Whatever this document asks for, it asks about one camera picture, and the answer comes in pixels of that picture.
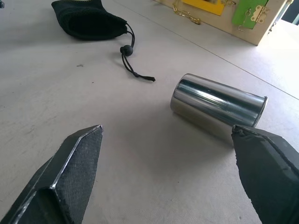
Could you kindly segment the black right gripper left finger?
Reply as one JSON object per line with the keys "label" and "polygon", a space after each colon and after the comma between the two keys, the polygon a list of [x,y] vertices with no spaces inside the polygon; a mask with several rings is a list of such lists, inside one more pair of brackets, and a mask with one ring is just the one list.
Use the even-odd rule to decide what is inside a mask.
{"label": "black right gripper left finger", "polygon": [[69,135],[32,176],[2,224],[80,224],[95,182],[101,125]]}

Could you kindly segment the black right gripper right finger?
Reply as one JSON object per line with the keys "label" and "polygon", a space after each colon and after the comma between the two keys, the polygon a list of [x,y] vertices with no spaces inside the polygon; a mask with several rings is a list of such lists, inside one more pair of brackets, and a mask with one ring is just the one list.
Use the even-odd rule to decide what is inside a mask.
{"label": "black right gripper right finger", "polygon": [[299,222],[299,153],[283,137],[235,125],[232,140],[242,186],[263,224]]}

